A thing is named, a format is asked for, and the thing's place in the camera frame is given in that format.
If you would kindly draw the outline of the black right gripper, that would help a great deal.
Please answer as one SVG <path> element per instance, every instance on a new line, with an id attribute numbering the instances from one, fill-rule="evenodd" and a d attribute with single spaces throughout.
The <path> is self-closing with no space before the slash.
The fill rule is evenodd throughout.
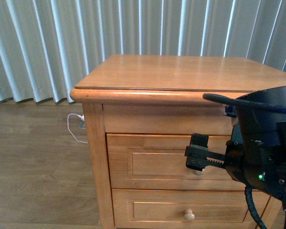
<path id="1" fill-rule="evenodd" d="M 209 151 L 208 135 L 194 133 L 185 149 L 185 166 L 197 171 L 207 166 L 226 168 L 233 180 L 286 200 L 286 121 L 276 127 L 272 132 L 245 135 L 235 125 L 225 156 Z"/>

